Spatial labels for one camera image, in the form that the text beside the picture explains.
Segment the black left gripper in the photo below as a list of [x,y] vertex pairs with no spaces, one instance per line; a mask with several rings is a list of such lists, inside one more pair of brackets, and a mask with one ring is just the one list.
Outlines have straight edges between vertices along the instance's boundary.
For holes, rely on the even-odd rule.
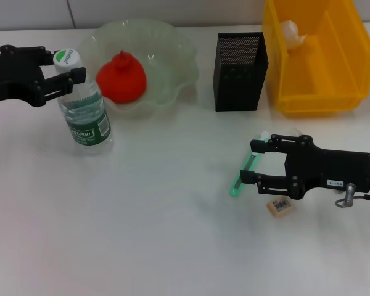
[[47,101],[73,92],[73,87],[86,81],[86,69],[75,68],[45,79],[41,66],[54,64],[59,50],[43,46],[0,47],[0,102],[18,99],[32,107],[42,107]]

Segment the yellow plastic storage bin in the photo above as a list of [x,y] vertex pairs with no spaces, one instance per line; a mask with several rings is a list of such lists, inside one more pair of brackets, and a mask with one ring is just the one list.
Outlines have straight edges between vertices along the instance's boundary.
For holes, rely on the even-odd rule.
[[[285,20],[308,35],[290,51],[280,27]],[[370,36],[353,0],[266,0],[262,32],[265,88],[278,111],[324,116],[352,110],[368,97]]]

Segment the pale green glass fruit plate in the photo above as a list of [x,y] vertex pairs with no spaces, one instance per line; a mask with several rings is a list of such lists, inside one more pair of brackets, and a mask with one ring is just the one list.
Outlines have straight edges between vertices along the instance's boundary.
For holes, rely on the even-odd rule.
[[174,26],[143,18],[107,23],[85,37],[77,48],[91,77],[120,51],[129,52],[146,73],[145,93],[135,102],[105,104],[121,116],[140,115],[170,106],[179,93],[196,84],[199,70],[194,43]]

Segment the beige eraser with barcode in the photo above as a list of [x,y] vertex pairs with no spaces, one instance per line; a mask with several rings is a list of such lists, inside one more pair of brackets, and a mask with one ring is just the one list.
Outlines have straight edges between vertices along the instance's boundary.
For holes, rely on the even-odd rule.
[[266,204],[270,214],[275,218],[286,216],[295,209],[293,202],[287,197],[279,197]]

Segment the red-orange toy fruit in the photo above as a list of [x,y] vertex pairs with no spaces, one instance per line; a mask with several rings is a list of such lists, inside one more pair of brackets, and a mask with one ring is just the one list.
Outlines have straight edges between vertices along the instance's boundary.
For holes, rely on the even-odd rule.
[[147,88],[144,68],[132,54],[125,51],[120,51],[100,68],[96,82],[102,95],[117,104],[139,99]]

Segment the clear water bottle green label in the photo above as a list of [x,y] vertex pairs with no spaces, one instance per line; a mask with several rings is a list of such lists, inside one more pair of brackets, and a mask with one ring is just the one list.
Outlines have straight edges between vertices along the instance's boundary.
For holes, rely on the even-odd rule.
[[84,151],[96,155],[111,150],[111,124],[101,91],[89,73],[84,83],[58,98],[58,104],[73,139]]

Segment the green utility knife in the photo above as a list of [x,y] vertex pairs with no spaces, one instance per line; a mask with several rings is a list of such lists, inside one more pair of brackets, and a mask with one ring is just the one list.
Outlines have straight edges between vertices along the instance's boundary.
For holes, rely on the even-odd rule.
[[[267,142],[270,138],[270,134],[267,131],[263,131],[261,134],[259,134],[256,137],[256,140],[262,140],[264,142]],[[251,149],[246,153],[244,157],[244,161],[242,162],[242,166],[240,170],[245,171],[252,171],[257,164],[258,160],[260,158],[260,154],[257,152],[253,152]],[[241,176],[238,174],[229,190],[229,195],[231,197],[239,197],[243,189],[243,184],[241,181]]]

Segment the black mesh pen holder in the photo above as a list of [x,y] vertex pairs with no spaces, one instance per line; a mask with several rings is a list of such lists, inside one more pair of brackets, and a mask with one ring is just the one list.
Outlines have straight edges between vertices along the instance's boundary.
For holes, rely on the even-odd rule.
[[215,110],[255,111],[268,65],[262,32],[219,33],[213,74]]

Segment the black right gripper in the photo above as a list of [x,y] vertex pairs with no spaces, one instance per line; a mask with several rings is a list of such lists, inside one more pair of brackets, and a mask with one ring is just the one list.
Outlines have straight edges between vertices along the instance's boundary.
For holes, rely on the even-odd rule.
[[288,195],[300,200],[314,188],[344,191],[354,184],[357,192],[370,191],[370,153],[322,149],[311,136],[272,134],[265,142],[252,140],[252,152],[287,154],[286,176],[271,176],[254,171],[240,171],[244,184],[257,186],[259,194]]

